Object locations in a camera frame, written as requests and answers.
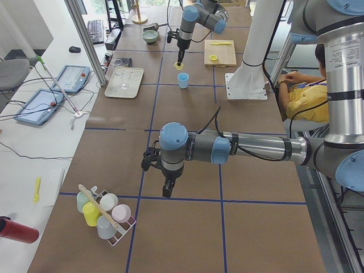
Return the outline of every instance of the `white table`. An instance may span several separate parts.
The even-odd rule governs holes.
[[[57,76],[66,64],[88,65],[93,70],[64,2],[62,0],[35,0],[34,2],[54,38],[42,56],[53,74]],[[70,46],[81,47],[81,53],[69,53]],[[106,48],[103,44],[97,45],[95,48],[101,61],[106,53]],[[36,68],[43,77],[49,77],[40,63],[36,64]],[[38,77],[39,75],[33,69],[26,80]],[[47,86],[43,81],[26,83],[14,94],[13,100],[27,101],[39,88],[47,88]],[[83,111],[91,111],[99,88],[100,85],[94,75],[85,87],[91,92],[82,90],[71,100],[79,110],[86,105]],[[63,106],[73,112],[67,101],[63,103]],[[9,104],[1,116],[15,114],[19,109],[19,105]],[[76,119],[74,130],[71,130],[70,126],[72,117],[73,113],[59,107],[54,115],[40,127],[24,125],[13,119],[1,121],[0,129],[3,132],[0,134],[0,142],[10,146],[21,155],[46,158],[72,157],[88,116]],[[44,193],[47,183],[50,183],[48,177],[51,171],[64,169],[66,174],[71,160],[21,158],[0,145],[0,162],[0,214],[9,216],[20,224],[36,228],[40,233],[38,240],[32,244],[0,238],[1,271],[23,273],[27,271],[34,257],[52,211],[52,207],[42,207],[42,190]],[[40,200],[34,204],[32,199],[37,177],[41,177],[42,182]]]

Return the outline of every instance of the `yellow plastic fork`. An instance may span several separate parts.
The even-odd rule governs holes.
[[[218,43],[210,43],[213,46],[218,46],[219,44],[231,44],[231,42],[218,42]]]
[[[33,197],[34,203],[37,203],[39,201],[39,188],[40,188],[40,177],[38,177],[35,182],[35,193]]]

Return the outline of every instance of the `computer mouse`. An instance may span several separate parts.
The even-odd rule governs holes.
[[[69,47],[68,51],[70,53],[80,53],[81,52],[81,48],[75,47],[75,46],[71,46],[71,47]]]

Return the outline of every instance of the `yellow cap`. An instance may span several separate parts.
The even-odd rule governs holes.
[[[210,60],[211,61],[216,61],[217,60],[217,56],[215,54],[210,55]]]
[[[177,62],[175,62],[174,67],[175,67],[177,70],[182,70],[182,68],[183,68],[183,63],[181,63],[181,65],[177,65]]]

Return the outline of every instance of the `pink cup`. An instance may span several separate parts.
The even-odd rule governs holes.
[[[111,212],[111,216],[118,223],[125,223],[131,217],[131,209],[125,204],[117,205]]]

